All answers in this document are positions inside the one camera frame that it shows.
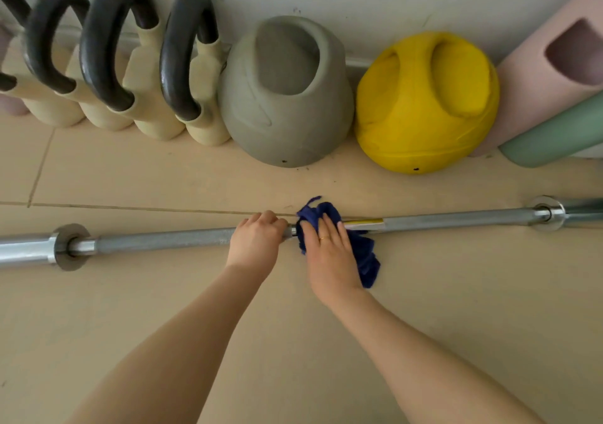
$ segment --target kettlebell hole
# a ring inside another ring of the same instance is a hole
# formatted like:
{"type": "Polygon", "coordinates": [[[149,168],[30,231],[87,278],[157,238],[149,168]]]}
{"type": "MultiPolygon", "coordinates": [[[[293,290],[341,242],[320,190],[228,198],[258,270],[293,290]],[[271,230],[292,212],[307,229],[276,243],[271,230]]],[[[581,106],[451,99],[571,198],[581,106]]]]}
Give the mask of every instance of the kettlebell hole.
{"type": "Polygon", "coordinates": [[[490,97],[490,63],[465,41],[443,41],[431,56],[433,89],[440,106],[456,117],[481,114],[490,97]]]}
{"type": "Polygon", "coordinates": [[[554,69],[573,81],[603,84],[603,38],[584,18],[554,39],[545,56],[554,69]]]}
{"type": "Polygon", "coordinates": [[[304,92],[316,77],[320,49],[312,35],[296,25],[266,23],[256,37],[260,84],[281,95],[304,92]]]}

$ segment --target barbell shaft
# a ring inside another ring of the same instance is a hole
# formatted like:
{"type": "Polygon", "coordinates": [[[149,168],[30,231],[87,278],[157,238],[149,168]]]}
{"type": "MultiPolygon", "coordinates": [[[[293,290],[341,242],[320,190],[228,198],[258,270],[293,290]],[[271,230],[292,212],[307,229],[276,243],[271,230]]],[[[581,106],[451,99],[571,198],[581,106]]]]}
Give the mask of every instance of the barbell shaft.
{"type": "MultiPolygon", "coordinates": [[[[603,221],[603,198],[563,201],[542,196],[526,208],[362,219],[346,221],[345,227],[366,233],[479,225],[533,225],[537,229],[556,230],[569,223],[591,221],[603,221]]],[[[90,238],[84,227],[70,224],[52,234],[0,238],[0,267],[51,263],[73,270],[96,254],[226,245],[234,230],[200,229],[90,238]]],[[[285,238],[294,236],[297,236],[296,228],[290,225],[285,238]]]]}

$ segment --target blue cloth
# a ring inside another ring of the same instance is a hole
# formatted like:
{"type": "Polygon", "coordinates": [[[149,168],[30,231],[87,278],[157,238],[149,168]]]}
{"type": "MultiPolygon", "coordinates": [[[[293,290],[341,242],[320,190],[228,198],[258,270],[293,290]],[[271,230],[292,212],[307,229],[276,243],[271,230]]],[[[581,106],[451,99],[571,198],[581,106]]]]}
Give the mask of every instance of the blue cloth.
{"type": "MultiPolygon", "coordinates": [[[[297,238],[300,242],[300,249],[302,250],[302,254],[306,253],[306,243],[303,238],[303,230],[300,222],[307,221],[316,231],[318,231],[318,220],[323,216],[324,213],[327,213],[327,216],[331,218],[331,221],[335,225],[337,222],[341,220],[341,216],[337,209],[329,202],[319,203],[317,207],[310,207],[310,203],[320,200],[322,197],[314,197],[308,203],[306,203],[305,207],[297,212],[299,216],[299,220],[296,223],[297,228],[297,238]]],[[[360,281],[362,282],[362,286],[366,289],[370,289],[377,279],[377,273],[379,273],[379,268],[381,264],[375,254],[373,252],[375,241],[371,238],[366,238],[362,236],[361,231],[349,231],[347,232],[350,237],[351,249],[354,252],[354,258],[356,259],[356,264],[358,265],[358,273],[360,274],[360,281]]]]}

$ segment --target beige floor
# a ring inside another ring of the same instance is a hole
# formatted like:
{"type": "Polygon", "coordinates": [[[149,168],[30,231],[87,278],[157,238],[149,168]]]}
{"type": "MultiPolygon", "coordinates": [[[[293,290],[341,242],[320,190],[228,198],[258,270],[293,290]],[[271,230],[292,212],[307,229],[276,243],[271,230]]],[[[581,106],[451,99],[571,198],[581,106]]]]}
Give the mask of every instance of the beige floor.
{"type": "MultiPolygon", "coordinates": [[[[89,123],[54,133],[0,120],[0,234],[81,222],[94,234],[230,226],[324,195],[346,216],[521,206],[600,196],[603,164],[526,170],[499,153],[426,176],[389,173],[349,140],[308,168],[271,168],[232,142],[168,143],[89,123]]],[[[551,423],[603,420],[603,230],[523,227],[389,234],[374,295],[485,369],[551,423]]],[[[199,293],[227,250],[95,257],[81,270],[0,273],[0,422],[61,423],[128,350],[199,293]]],[[[366,355],[317,303],[293,241],[244,315],[201,422],[400,422],[366,355]]]]}

